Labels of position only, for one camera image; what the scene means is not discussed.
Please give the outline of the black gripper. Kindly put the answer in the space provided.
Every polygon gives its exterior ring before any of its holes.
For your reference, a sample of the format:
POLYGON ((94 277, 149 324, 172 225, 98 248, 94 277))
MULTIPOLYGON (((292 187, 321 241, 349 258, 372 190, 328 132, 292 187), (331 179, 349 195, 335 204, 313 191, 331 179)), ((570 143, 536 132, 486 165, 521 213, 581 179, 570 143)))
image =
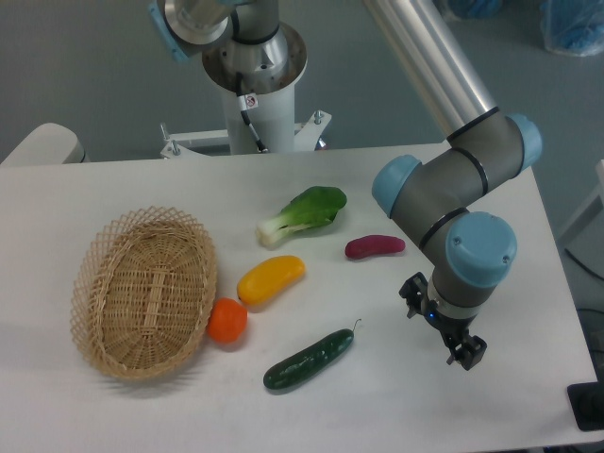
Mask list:
POLYGON ((407 305, 408 318, 419 314, 441 333, 449 349, 448 365, 456 362, 469 371, 481 362, 487 344, 479 336, 469 335, 469 326, 478 315, 476 308, 447 302, 421 272, 408 278, 398 293, 407 305))

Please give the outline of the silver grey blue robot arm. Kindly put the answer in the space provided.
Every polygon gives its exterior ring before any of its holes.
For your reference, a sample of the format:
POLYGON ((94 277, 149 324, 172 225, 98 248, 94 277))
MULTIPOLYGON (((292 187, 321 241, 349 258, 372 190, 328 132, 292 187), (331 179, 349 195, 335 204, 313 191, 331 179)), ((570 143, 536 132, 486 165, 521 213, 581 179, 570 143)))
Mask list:
MULTIPOLYGON (((508 274, 516 254, 511 227, 469 206, 518 176, 541 155, 536 125, 504 115, 429 1, 370 1, 367 8, 444 132, 448 149, 428 163, 411 156, 389 162, 372 194, 433 264, 400 294, 410 315, 437 329, 449 361, 470 369, 487 345, 470 333, 480 306, 508 274)), ((281 22, 274 1, 155 1, 149 9, 172 56, 201 55, 226 96, 233 154, 303 149, 288 95, 306 68, 306 49, 281 22)))

